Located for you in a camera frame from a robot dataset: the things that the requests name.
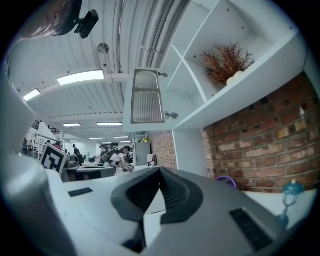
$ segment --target blue glass lamp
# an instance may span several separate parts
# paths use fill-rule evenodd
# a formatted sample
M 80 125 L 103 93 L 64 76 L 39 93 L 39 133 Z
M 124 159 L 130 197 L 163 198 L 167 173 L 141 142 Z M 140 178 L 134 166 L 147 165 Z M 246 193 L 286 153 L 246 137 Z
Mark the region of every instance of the blue glass lamp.
M 281 215 L 278 216 L 279 221 L 283 223 L 285 227 L 289 224 L 289 217 L 287 216 L 288 208 L 293 206 L 299 195 L 304 191 L 304 186 L 297 182 L 295 179 L 284 185 L 282 188 L 282 202 L 285 206 Z

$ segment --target fluorescent light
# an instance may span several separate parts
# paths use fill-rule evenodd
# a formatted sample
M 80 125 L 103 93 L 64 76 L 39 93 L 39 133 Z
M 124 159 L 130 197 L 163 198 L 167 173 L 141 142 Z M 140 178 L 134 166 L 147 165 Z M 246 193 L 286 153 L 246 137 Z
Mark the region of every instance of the fluorescent light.
M 71 84 L 71 83 L 77 83 L 77 82 L 83 82 L 83 81 L 89 81 L 89 80 L 103 80 L 105 79 L 105 74 L 103 70 L 95 70 L 95 71 L 86 71 L 76 74 L 67 75 L 61 78 L 58 78 L 58 82 L 61 86 Z
M 74 126 L 81 126 L 80 123 L 64 123 L 64 127 L 74 127 Z
M 98 126 L 122 126 L 122 122 L 97 122 Z
M 24 96 L 23 99 L 27 102 L 27 101 L 31 100 L 32 98 L 38 96 L 39 94 L 40 94 L 40 91 L 38 89 L 35 89 L 32 92 L 30 92 L 29 94 L 27 94 L 26 96 Z

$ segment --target plant pot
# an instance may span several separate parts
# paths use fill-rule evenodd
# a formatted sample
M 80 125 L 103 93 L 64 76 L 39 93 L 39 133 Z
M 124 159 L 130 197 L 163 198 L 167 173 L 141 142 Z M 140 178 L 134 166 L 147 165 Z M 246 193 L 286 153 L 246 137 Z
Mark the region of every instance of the plant pot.
M 238 71 L 237 73 L 234 74 L 234 76 L 230 77 L 227 81 L 226 81 L 226 85 L 230 85 L 233 81 L 237 80 L 239 77 L 242 76 L 244 72 L 243 71 Z

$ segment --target brick wall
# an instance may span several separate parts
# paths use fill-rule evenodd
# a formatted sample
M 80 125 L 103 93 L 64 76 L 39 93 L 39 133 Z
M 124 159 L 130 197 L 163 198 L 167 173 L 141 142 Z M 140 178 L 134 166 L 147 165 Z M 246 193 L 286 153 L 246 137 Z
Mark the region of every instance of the brick wall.
M 174 139 L 171 130 L 150 132 L 152 154 L 156 154 L 158 166 L 177 168 Z
M 203 129 L 208 176 L 230 176 L 241 190 L 252 192 L 279 193 L 292 179 L 314 189 L 320 173 L 319 125 L 319 99 L 302 73 Z

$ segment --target white cabinet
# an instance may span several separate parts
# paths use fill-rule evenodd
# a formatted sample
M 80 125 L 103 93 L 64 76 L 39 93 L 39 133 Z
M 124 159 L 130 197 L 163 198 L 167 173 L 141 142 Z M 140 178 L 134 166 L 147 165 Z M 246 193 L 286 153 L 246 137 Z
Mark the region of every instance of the white cabinet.
M 214 44 L 229 43 L 238 43 L 244 53 L 252 53 L 255 63 L 239 79 L 221 86 L 208 79 L 203 53 L 215 52 Z M 307 44 L 300 31 L 270 0 L 192 0 L 161 70 L 135 70 L 135 74 L 148 76 L 143 71 L 149 70 L 156 75 L 159 94 L 144 100 L 142 96 L 137 98 L 144 101 L 145 110 L 141 104 L 136 111 L 149 121 L 154 118 L 157 122 L 132 121 L 135 74 L 130 74 L 123 130 L 198 129 L 213 124 L 289 82 L 304 70 L 306 55 Z M 147 77 L 141 75 L 139 79 L 148 83 Z M 152 104 L 158 102 L 161 102 L 161 108 L 155 110 Z M 178 117 L 166 119 L 166 112 L 177 113 Z

